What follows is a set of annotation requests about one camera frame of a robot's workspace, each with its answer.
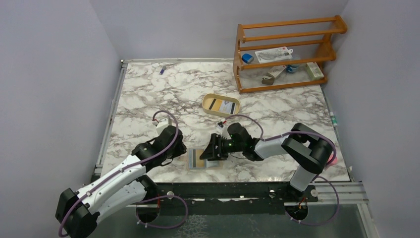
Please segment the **white card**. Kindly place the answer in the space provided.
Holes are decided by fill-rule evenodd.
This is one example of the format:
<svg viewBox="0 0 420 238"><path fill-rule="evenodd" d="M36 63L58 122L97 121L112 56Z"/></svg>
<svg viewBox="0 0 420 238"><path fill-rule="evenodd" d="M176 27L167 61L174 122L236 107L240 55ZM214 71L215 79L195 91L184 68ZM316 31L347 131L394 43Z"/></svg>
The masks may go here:
<svg viewBox="0 0 420 238"><path fill-rule="evenodd" d="M218 112L233 115L235 113L236 106L237 104L235 102L222 100Z"/></svg>

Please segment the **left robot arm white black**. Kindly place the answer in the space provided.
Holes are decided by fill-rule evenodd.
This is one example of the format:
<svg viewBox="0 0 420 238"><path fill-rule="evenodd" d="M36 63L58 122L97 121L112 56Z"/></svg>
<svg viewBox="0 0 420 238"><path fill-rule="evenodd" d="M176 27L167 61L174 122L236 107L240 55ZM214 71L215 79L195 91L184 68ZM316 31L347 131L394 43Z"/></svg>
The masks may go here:
<svg viewBox="0 0 420 238"><path fill-rule="evenodd" d="M60 223L59 237L86 238L109 215L153 194L154 189L147 187L152 183L147 172L163 166L167 159L185 154L182 140L182 131L168 125L158 137L138 144L103 177L77 191L63 191L55 212Z"/></svg>

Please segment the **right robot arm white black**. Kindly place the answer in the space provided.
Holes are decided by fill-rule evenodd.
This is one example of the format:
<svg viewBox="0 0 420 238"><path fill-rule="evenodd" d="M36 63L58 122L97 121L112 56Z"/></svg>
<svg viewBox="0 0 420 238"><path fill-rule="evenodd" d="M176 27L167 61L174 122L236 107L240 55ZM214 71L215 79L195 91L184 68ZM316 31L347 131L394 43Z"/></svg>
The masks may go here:
<svg viewBox="0 0 420 238"><path fill-rule="evenodd" d="M222 161L231 153L240 152L250 161L288 154L298 164L289 185L292 190L304 192L309 184L336 157L334 143L308 126L297 123L291 131L280 136L262 139L252 137L240 123L224 127L222 134L213 133L200 155L201 160Z"/></svg>

